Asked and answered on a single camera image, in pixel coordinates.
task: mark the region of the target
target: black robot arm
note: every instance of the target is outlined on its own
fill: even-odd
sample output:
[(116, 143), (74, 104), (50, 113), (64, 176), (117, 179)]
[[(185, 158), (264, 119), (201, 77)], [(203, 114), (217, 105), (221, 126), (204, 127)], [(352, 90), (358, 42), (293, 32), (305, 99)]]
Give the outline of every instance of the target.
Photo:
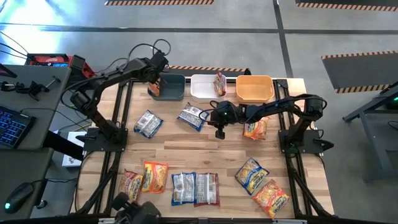
[[(298, 100), (305, 101), (303, 111), (295, 104)], [(214, 110), (210, 113), (210, 121), (208, 121), (208, 124), (218, 128), (216, 137), (219, 139), (225, 138), (223, 128), (228, 124), (252, 124), (258, 122), (265, 116), (281, 112), (292, 112), (300, 119), (297, 124), (290, 126), (288, 138), (289, 142), (296, 146), (300, 146), (302, 145), (304, 131), (311, 125), (312, 121), (317, 121), (322, 117), (323, 109), (326, 107), (326, 101), (317, 95), (301, 94), (298, 96), (287, 96), (282, 100), (268, 104), (264, 103), (261, 106), (235, 106), (229, 101), (219, 102), (216, 106), (213, 104), (211, 105), (214, 107)]]
[[(123, 69), (105, 73), (100, 77), (89, 79), (84, 85), (78, 87), (72, 94), (70, 101), (76, 106), (77, 110), (91, 119), (99, 128), (104, 138), (109, 143), (117, 143), (121, 140), (120, 129), (110, 120), (106, 120), (97, 105), (100, 102), (102, 92), (105, 88), (135, 78), (140, 82), (155, 83), (159, 78), (159, 73), (168, 64), (164, 53), (158, 51), (151, 59), (135, 58), (131, 60)], [(88, 96), (86, 89), (94, 90), (92, 96)]]

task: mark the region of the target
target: plastic wrapper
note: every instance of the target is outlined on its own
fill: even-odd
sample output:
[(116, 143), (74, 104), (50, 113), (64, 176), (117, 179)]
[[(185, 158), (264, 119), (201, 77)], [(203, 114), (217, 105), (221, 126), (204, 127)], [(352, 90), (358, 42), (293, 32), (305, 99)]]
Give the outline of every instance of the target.
[(275, 214), (287, 203), (289, 196), (274, 180), (271, 180), (253, 199), (271, 218), (275, 218)]
[(261, 118), (258, 122), (253, 124), (245, 124), (243, 136), (252, 139), (266, 140), (267, 123), (269, 118)]
[(137, 201), (143, 178), (144, 176), (125, 169), (124, 175), (120, 180), (119, 191), (126, 193), (131, 202)]
[(269, 172), (262, 168), (253, 158), (250, 158), (236, 173), (235, 179), (246, 189), (249, 195), (261, 184)]
[(165, 189), (169, 165), (156, 162), (144, 162), (143, 192), (162, 193)]
[(172, 174), (173, 197), (172, 205), (183, 205), (185, 203), (195, 203), (195, 181), (197, 173)]
[(134, 125), (134, 132), (138, 132), (150, 139), (154, 137), (162, 123), (162, 119), (158, 118), (156, 115), (147, 110)]
[(195, 207), (201, 205), (220, 205), (218, 174), (197, 174)]
[(154, 97), (159, 97), (160, 96), (160, 83), (161, 83), (160, 77), (156, 80), (155, 83), (148, 83), (148, 93), (151, 96)]
[(216, 91), (217, 97), (224, 96), (226, 93), (226, 78), (221, 74), (220, 71), (217, 72), (216, 78), (213, 82), (214, 91)]
[(207, 113), (206, 111), (201, 114), (202, 111), (202, 109), (199, 109), (196, 106), (192, 106), (190, 103), (187, 103), (184, 110), (181, 111), (177, 119), (188, 123), (191, 127), (195, 128), (197, 131), (200, 131), (205, 124), (204, 121), (209, 116), (209, 113)]

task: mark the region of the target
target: white tray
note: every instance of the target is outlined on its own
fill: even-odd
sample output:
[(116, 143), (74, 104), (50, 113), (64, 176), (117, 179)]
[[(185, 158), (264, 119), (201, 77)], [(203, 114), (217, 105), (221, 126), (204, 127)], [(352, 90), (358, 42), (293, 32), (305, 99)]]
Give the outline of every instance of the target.
[(222, 100), (226, 95), (217, 97), (214, 91), (213, 82), (216, 75), (192, 75), (191, 77), (191, 95), (196, 102), (209, 102), (210, 100)]

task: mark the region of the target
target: gray floor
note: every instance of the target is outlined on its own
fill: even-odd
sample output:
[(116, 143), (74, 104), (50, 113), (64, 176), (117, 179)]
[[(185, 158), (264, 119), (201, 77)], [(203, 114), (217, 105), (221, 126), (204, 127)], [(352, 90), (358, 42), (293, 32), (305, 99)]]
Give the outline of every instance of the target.
[[(172, 65), (249, 67), (253, 74), (286, 77), (272, 0), (216, 0), (211, 6), (104, 6), (99, 0), (9, 1), (0, 22), (56, 26), (78, 26), (82, 32), (46, 32), (42, 26), (3, 26), (29, 52), (67, 53), (85, 57), (94, 70), (127, 55), (141, 42), (164, 38), (172, 44), (168, 56)], [(293, 0), (279, 0), (285, 29), (398, 30), (398, 13), (297, 8)], [(98, 27), (86, 32), (84, 27)], [(109, 27), (154, 28), (153, 32), (100, 32)], [(209, 32), (161, 32), (159, 28), (230, 28)], [(275, 29), (273, 33), (260, 33)], [(3, 42), (13, 44), (10, 40)], [(375, 171), (373, 155), (358, 120), (345, 124), (342, 117), (369, 101), (376, 92), (338, 95), (323, 67), (322, 55), (398, 49), (396, 35), (286, 35), (295, 78), (304, 78), (307, 91), (324, 97), (328, 108), (319, 128), (335, 147), (325, 153), (326, 175), (335, 213), (343, 218), (398, 222), (398, 180), (365, 184), (363, 177)], [(142, 47), (136, 57), (148, 56)], [(23, 59), (0, 56), (2, 63), (24, 63)], [(74, 120), (74, 112), (59, 107)], [(56, 116), (52, 130), (68, 125)], [(76, 170), (60, 167), (62, 155), (54, 155), (48, 178), (74, 178)], [(72, 199), (69, 185), (50, 185), (45, 198), (48, 207), (33, 217), (64, 215)]]

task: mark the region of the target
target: wooden tabletop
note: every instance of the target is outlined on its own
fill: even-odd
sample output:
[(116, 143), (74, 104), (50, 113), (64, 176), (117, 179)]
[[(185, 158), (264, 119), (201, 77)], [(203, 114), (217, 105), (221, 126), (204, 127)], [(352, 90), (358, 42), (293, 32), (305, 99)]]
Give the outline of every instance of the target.
[[(292, 96), (306, 92), (303, 79), (292, 78), (287, 80)], [(98, 105), (98, 110), (106, 119), (112, 117), (117, 89), (117, 85), (107, 88), (102, 95), (101, 103)], [(238, 104), (235, 95), (235, 84), (228, 84), (226, 100)], [(154, 203), (163, 217), (268, 218), (261, 207), (235, 180), (234, 175), (247, 159), (253, 157), (270, 172), (254, 193), (257, 193), (268, 181), (274, 179), (290, 196), (285, 157), (280, 152), (277, 137), (277, 132), (280, 129), (278, 116), (272, 115), (269, 117), (265, 141), (254, 141), (243, 137), (242, 124), (227, 126), (224, 129), (225, 140), (219, 140), (215, 138), (216, 129), (212, 126), (206, 124), (201, 132), (197, 132), (188, 124), (176, 119), (188, 102), (201, 109), (211, 108), (208, 103), (196, 103), (192, 100), (188, 83), (185, 89), (185, 98), (178, 102), (155, 101), (147, 94), (146, 85), (134, 84), (126, 125), (129, 129), (129, 137), (126, 151), (122, 154), (119, 165), (115, 195), (119, 193), (119, 182), (124, 169), (143, 174), (144, 161), (163, 162), (169, 164), (169, 177), (165, 192), (162, 194), (141, 193), (138, 199), (139, 203), (146, 201)], [(303, 101), (298, 101), (297, 104), (302, 107)], [(145, 110), (151, 110), (164, 120), (162, 127), (152, 139), (146, 139), (139, 133), (133, 132), (135, 122)], [(83, 206), (98, 185), (103, 157), (103, 152), (92, 153), (83, 165), (78, 184), (78, 209)], [(312, 154), (304, 154), (302, 157), (308, 188), (325, 210), (333, 213), (325, 171), (320, 159)], [(194, 208), (193, 204), (171, 206), (173, 192), (171, 174), (194, 171), (218, 174), (221, 207), (202, 206)], [(106, 205), (107, 194), (108, 187), (104, 190), (101, 211)], [(304, 212), (300, 190), (298, 190), (298, 197), (300, 208)], [(288, 204), (277, 213), (276, 218), (293, 217), (292, 201), (289, 200)]]

